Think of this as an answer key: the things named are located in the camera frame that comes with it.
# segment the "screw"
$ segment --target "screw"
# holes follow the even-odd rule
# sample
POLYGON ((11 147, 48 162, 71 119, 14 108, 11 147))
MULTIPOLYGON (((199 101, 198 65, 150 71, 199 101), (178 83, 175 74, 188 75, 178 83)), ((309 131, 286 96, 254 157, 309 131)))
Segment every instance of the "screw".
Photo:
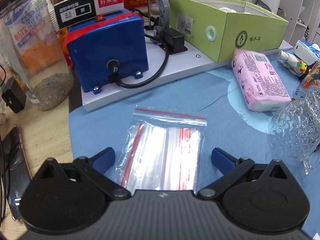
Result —
POLYGON ((216 194, 216 191, 210 188, 204 188, 200 190, 200 195, 202 197, 213 197, 216 194))
POLYGON ((112 192, 115 197, 126 197, 128 192, 124 188, 117 188, 112 192))
POLYGON ((169 195, 165 192, 159 194, 159 197, 161 197, 161 198, 165 198, 167 196, 169 196, 169 195))

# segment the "plastic jar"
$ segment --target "plastic jar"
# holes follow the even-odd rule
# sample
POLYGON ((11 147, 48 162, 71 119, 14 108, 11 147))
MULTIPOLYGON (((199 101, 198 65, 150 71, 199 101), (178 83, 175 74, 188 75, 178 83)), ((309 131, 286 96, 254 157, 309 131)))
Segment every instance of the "plastic jar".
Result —
POLYGON ((41 111, 60 104, 74 79, 46 0, 1 0, 0 29, 0 47, 31 102, 41 111))

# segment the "black knob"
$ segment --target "black knob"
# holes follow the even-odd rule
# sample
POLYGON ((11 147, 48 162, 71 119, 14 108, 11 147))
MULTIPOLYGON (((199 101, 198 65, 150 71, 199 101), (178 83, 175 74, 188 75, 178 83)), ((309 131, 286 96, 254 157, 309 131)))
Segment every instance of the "black knob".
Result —
POLYGON ((112 73, 116 73, 118 71, 118 68, 119 68, 119 61, 117 61, 116 59, 109 60, 108 63, 107 63, 107 68, 112 73))

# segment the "tissue box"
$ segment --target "tissue box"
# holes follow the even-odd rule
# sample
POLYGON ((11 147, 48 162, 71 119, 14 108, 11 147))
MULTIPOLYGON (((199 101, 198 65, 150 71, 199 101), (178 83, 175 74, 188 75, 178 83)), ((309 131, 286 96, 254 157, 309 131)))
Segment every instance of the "tissue box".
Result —
POLYGON ((288 21, 240 0, 170 0, 170 25, 209 58, 224 62, 235 49, 278 49, 288 21))
POLYGON ((248 109, 275 111, 291 101, 266 55, 236 49, 231 64, 248 109))
POLYGON ((293 48, 293 53, 308 66, 320 59, 320 51, 307 41, 298 40, 293 48))

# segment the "green box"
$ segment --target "green box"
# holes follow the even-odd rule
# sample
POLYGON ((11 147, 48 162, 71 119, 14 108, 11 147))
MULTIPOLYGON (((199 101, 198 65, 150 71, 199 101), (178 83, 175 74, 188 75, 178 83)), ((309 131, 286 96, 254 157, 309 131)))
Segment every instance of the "green box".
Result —
POLYGON ((240 0, 170 0, 170 11, 171 27, 215 62, 230 60, 236 48, 279 48, 288 25, 278 15, 240 0), (236 12, 219 10, 222 7, 236 12))

